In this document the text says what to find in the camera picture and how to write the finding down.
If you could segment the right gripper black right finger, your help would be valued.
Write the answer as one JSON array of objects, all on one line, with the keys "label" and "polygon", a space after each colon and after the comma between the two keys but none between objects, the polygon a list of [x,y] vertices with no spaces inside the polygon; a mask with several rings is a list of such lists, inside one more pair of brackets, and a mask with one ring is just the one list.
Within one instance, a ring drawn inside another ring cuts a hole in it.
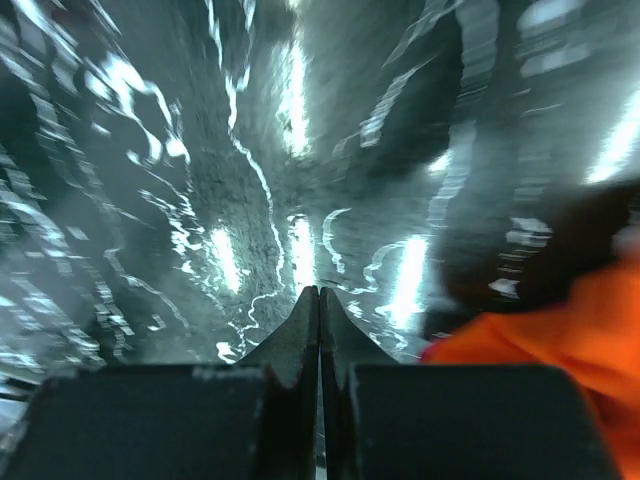
[{"label": "right gripper black right finger", "polygon": [[575,383],[540,365],[401,364],[319,297],[331,479],[616,479]]}]

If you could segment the orange t shirt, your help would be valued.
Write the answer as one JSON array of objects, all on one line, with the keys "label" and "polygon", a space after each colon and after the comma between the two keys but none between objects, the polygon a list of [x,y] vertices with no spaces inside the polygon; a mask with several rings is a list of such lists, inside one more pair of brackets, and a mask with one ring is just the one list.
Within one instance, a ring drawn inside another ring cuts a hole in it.
[{"label": "orange t shirt", "polygon": [[425,364],[545,364],[588,397],[625,479],[639,476],[639,261],[572,285],[568,300],[522,314],[483,313],[427,347]]}]

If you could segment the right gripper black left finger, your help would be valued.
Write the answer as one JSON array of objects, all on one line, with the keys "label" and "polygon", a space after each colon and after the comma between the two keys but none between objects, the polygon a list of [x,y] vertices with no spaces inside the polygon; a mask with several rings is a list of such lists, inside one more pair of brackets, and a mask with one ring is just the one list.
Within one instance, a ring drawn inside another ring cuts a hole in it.
[{"label": "right gripper black left finger", "polygon": [[67,369],[1,441],[5,479],[312,479],[319,293],[232,365]]}]

